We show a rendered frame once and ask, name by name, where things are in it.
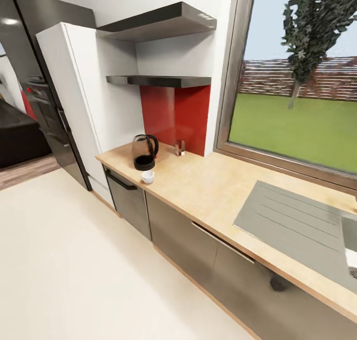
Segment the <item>coffee cup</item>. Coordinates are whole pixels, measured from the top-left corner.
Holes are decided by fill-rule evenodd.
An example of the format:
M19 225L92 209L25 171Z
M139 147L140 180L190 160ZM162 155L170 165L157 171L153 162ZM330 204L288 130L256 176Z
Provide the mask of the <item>coffee cup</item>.
M150 184L155 178L155 173L150 170L147 170L141 174L141 177L145 183Z

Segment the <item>electric kettle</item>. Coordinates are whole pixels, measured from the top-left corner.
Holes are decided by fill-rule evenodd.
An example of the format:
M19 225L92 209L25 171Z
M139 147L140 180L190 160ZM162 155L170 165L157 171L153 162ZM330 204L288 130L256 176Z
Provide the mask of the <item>electric kettle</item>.
M155 150L153 150L150 139L155 142ZM133 140L133 161L135 169L140 171L151 170L155 166L155 157L159 150L159 142L157 138L150 134L140 134L135 136Z

